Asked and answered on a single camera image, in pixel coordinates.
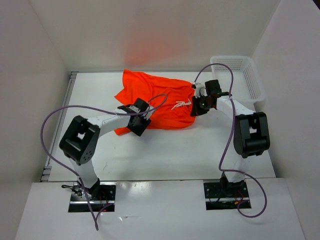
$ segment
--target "red wire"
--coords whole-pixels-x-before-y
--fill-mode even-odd
[[[240,193],[241,195],[241,201],[245,198],[245,196],[242,194],[242,192],[240,190],[238,190],[238,192]]]

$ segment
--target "white enclosure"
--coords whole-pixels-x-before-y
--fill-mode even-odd
[[[3,0],[0,16],[1,239],[319,237],[320,10],[312,0]],[[133,144],[129,134],[101,139],[97,173],[119,181],[119,191],[99,232],[89,213],[67,213],[70,192],[60,185],[73,175],[50,162],[49,183],[39,182],[47,160],[40,126],[51,110],[85,104],[113,111],[124,68],[192,82],[218,55],[252,57],[265,89],[264,101],[249,104],[267,114],[271,141],[251,168],[269,199],[260,218],[206,211],[202,180],[219,178],[231,124],[212,112],[182,131],[148,130],[140,141],[162,144],[163,161],[147,151],[130,167],[132,157],[114,159],[143,142]],[[201,81],[210,78],[204,72]],[[89,112],[68,110],[46,127],[45,143],[59,159],[57,143],[75,114]],[[190,146],[200,137],[206,149],[195,154]],[[118,154],[112,147],[120,143]],[[262,208],[262,193],[247,182],[252,214]]]

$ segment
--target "white drawstring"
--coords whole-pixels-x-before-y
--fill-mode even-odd
[[[191,105],[191,101],[190,101],[190,99],[188,99],[188,102],[186,103],[186,102],[184,102],[184,101],[176,101],[176,105],[174,105],[173,106],[173,108],[171,108],[171,110],[172,109],[174,109],[174,108],[178,108],[178,107],[182,107],[182,106],[187,106],[187,105]]]

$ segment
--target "black connector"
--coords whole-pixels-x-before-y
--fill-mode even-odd
[[[270,147],[267,116],[263,112],[252,115],[240,114],[235,117],[233,145],[235,151],[244,159],[259,156]]]
[[[82,165],[89,162],[94,155],[99,134],[99,126],[78,115],[65,131],[59,147],[67,158],[73,159],[77,165]]]

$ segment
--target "cable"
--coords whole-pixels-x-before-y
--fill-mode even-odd
[[[158,98],[158,97],[161,97],[163,96],[164,97],[164,100],[162,101],[162,103],[160,103],[158,106],[154,107],[153,109],[149,109],[147,111],[142,111],[142,112],[138,112],[138,113],[115,113],[115,112],[112,112],[112,111],[106,111],[106,110],[103,110],[103,109],[99,109],[99,108],[95,108],[95,107],[91,107],[91,106],[83,106],[83,105],[69,105],[69,106],[62,106],[62,107],[59,107],[58,109],[52,111],[51,113],[49,113],[42,125],[41,125],[41,129],[40,129],[40,141],[41,141],[41,145],[42,145],[42,148],[44,150],[44,152],[49,156],[49,158],[51,158],[53,161],[55,161],[57,164],[61,165],[62,167],[68,169],[70,172],[72,172],[73,174],[75,174],[79,181],[80,181],[80,187],[82,188],[83,190],[83,193],[84,193],[84,196],[85,196],[85,199],[86,199],[86,202],[88,204],[88,207],[89,207],[89,210],[90,210],[90,213],[92,215],[92,218],[93,218],[93,221],[94,221],[94,225],[95,225],[95,229],[98,231],[99,230],[99,226],[98,226],[98,217],[99,217],[99,214],[104,210],[106,209],[108,206],[112,205],[112,203],[110,204],[107,204],[105,207],[103,207],[99,212],[98,214],[95,216],[94,214],[94,211],[91,207],[91,204],[90,204],[90,200],[89,200],[89,197],[88,197],[88,194],[87,194],[87,190],[86,190],[86,187],[84,185],[84,182],[83,180],[81,179],[80,175],[75,171],[73,170],[72,168],[68,167],[67,165],[65,165],[64,163],[60,162],[59,160],[57,160],[54,156],[51,155],[51,153],[49,152],[49,150],[47,149],[46,145],[45,145],[45,141],[44,141],[44,128],[45,128],[45,125],[48,121],[48,119],[53,115],[55,114],[56,112],[59,112],[63,109],[68,109],[68,108],[83,108],[83,109],[90,109],[90,110],[95,110],[95,111],[98,111],[98,112],[102,112],[102,113],[105,113],[105,114],[110,114],[110,115],[118,115],[118,116],[138,116],[138,115],[143,115],[143,114],[146,114],[146,113],[149,113],[149,112],[152,112],[152,111],[155,111],[156,109],[160,108],[168,99],[168,95],[165,94],[165,93],[161,93],[159,95],[156,95],[154,97],[152,97],[148,103],[150,101],[152,101],[153,99],[155,98]]]
[[[229,148],[229,146],[230,146],[230,143],[231,143],[233,134],[234,134],[234,132],[235,132],[236,107],[235,107],[234,100],[231,98],[231,90],[232,90],[232,87],[233,87],[233,84],[234,84],[234,73],[232,72],[232,70],[231,70],[230,67],[228,67],[227,65],[225,65],[225,64],[223,64],[223,63],[211,63],[211,64],[208,64],[207,66],[203,67],[203,68],[200,70],[200,72],[199,72],[198,75],[196,76],[194,82],[196,82],[196,81],[198,80],[199,75],[200,75],[207,67],[214,66],[214,65],[220,65],[220,66],[223,66],[223,67],[227,68],[227,69],[229,70],[230,74],[231,74],[231,84],[230,84],[230,88],[229,88],[229,99],[230,99],[230,102],[231,102],[231,104],[232,104],[232,127],[231,127],[231,132],[230,132],[228,141],[227,141],[227,143],[226,143],[226,146],[225,146],[225,148],[224,148],[223,154],[222,154],[222,156],[221,156],[221,159],[220,159],[219,167],[218,167],[218,168],[219,168],[219,170],[220,170],[221,172],[233,172],[233,173],[244,174],[244,175],[248,176],[249,178],[253,179],[253,180],[258,184],[258,186],[261,188],[262,193],[263,193],[263,196],[264,196],[264,206],[263,206],[263,209],[262,209],[259,213],[257,213],[256,215],[251,215],[251,216],[250,216],[250,215],[246,215],[246,214],[244,214],[244,213],[242,213],[242,212],[240,211],[240,205],[243,204],[243,203],[245,203],[245,202],[248,202],[249,200],[244,200],[244,201],[240,202],[239,204],[237,204],[237,210],[238,210],[238,212],[239,212],[242,216],[244,216],[244,217],[246,217],[246,218],[251,218],[251,219],[253,219],[253,218],[259,217],[261,214],[263,214],[264,211],[265,211],[266,208],[267,208],[268,200],[267,200],[267,194],[266,194],[264,188],[262,187],[262,185],[260,184],[260,182],[259,182],[255,177],[251,176],[250,174],[248,174],[248,173],[246,173],[246,172],[244,172],[244,171],[235,170],[235,169],[223,169],[223,168],[222,168],[222,163],[224,162],[224,159],[225,159],[225,156],[226,156],[226,154],[227,154],[228,148]]]

